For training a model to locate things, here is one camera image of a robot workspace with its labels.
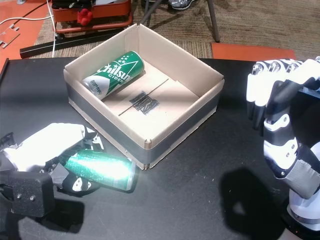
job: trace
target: green can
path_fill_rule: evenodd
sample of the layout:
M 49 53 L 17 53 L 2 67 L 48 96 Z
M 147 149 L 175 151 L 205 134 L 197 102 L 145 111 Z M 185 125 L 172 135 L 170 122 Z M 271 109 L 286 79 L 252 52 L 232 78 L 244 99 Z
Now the green can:
M 101 67 L 82 82 L 100 100 L 141 74 L 144 61 L 135 52 L 129 51 Z
M 77 176 L 124 191 L 132 188 L 136 172 L 133 161 L 90 149 L 79 151 L 62 164 Z

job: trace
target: black table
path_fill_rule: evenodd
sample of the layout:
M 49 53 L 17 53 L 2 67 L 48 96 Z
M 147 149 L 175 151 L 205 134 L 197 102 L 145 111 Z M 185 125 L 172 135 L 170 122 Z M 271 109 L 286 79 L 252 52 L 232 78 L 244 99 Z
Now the black table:
M 68 104 L 63 68 L 71 60 L 9 62 L 0 88 L 0 136 L 14 132 L 20 143 L 53 122 L 90 126 Z M 246 116 L 253 63 L 202 60 L 225 76 L 217 112 L 154 168 L 139 171 L 132 193 L 55 191 L 56 209 L 44 218 L 8 214 L 9 234 L 23 240 L 277 239 L 284 229 L 277 208 L 288 188 L 273 177 L 263 139 Z M 0 216 L 3 231 L 4 206 Z

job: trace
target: white wire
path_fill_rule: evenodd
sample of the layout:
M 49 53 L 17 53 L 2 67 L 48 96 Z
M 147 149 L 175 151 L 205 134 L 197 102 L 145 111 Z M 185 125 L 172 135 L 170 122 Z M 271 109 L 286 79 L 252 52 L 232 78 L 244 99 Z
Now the white wire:
M 14 19 L 29 20 L 29 21 L 38 21 L 38 20 L 45 20 L 45 19 L 49 19 L 49 18 L 50 18 L 50 16 L 46 16 L 46 17 L 42 17 L 42 18 L 10 17 L 10 18 L 7 18 L 7 19 L 3 20 L 2 22 L 0 22 L 0 25 L 3 24 L 3 23 L 6 22 L 6 21 L 14 20 Z
M 48 0 L 46 0 L 46 5 L 47 5 L 48 10 L 49 10 L 50 18 L 51 18 L 51 21 L 52 21 L 52 27 L 53 27 L 52 57 L 54 57 L 54 56 L 55 56 L 55 47 L 56 47 L 56 28 L 55 28 L 55 21 L 54 21 L 54 17 L 52 16 L 52 13 L 51 13 L 51 9 L 50 9 L 49 1 L 48 1 Z

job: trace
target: cardboard box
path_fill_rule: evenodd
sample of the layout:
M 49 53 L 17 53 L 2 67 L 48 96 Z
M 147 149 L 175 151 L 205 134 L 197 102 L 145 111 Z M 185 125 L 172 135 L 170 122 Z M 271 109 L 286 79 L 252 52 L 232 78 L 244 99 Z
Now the cardboard box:
M 103 100 L 81 84 L 128 51 L 144 61 L 140 77 Z M 64 78 L 69 103 L 141 169 L 152 168 L 216 111 L 224 85 L 220 73 L 136 24 L 66 65 Z M 147 114 L 130 102 L 142 92 L 158 102 Z

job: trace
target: brown carpet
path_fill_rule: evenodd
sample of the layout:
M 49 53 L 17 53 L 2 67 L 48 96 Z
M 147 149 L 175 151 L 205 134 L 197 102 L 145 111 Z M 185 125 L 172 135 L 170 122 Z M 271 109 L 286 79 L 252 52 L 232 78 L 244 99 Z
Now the brown carpet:
M 141 1 L 132 2 L 135 23 L 143 16 Z M 320 55 L 320 0 L 213 1 L 222 43 L 293 49 L 302 60 Z M 212 26 L 205 0 L 196 0 L 184 11 L 161 5 L 151 16 L 149 27 L 196 57 L 212 57 Z M 37 44 L 52 39 L 51 21 L 47 19 Z M 76 57 L 97 44 L 57 50 L 55 56 Z M 50 56 L 45 53 L 36 58 Z

